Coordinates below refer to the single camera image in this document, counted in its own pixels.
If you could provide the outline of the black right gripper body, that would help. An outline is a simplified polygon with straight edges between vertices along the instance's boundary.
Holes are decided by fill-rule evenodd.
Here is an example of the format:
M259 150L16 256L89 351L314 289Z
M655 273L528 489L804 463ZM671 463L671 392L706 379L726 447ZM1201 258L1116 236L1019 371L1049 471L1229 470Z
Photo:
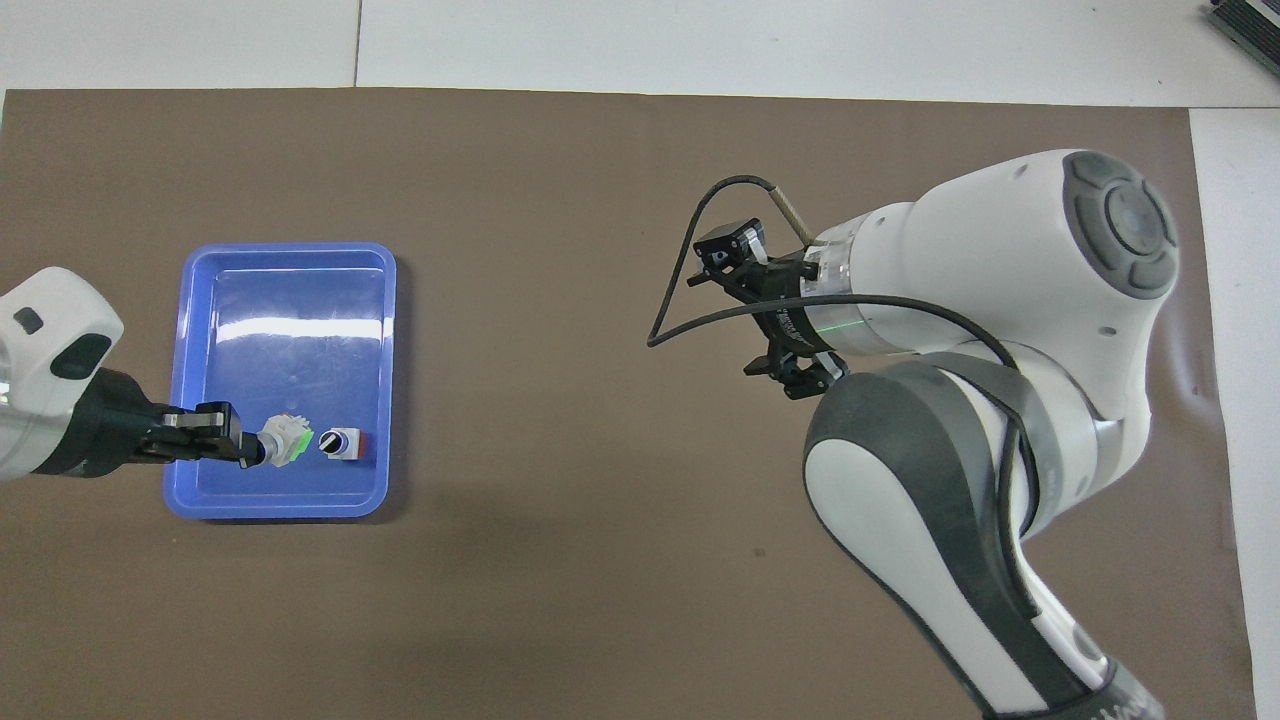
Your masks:
M788 254L767 263L748 259L735 270L735 286L744 292L742 301L746 304L799 299L801 282L814 281L817 273L818 265L803 254ZM769 342L767 354L756 357L755 364L780 364L787 355L814 357L832 350L819 337L805 307L756 314L755 322Z

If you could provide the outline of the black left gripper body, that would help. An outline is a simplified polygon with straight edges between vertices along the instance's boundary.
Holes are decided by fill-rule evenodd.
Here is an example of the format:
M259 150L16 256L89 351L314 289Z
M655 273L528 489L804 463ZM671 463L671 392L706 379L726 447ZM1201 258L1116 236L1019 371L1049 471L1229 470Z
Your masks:
M165 457L147 445L165 414L166 406L148 398L132 375L102 369L76 404L65 434L45 460L45 473L99 478L125 464L164 464Z

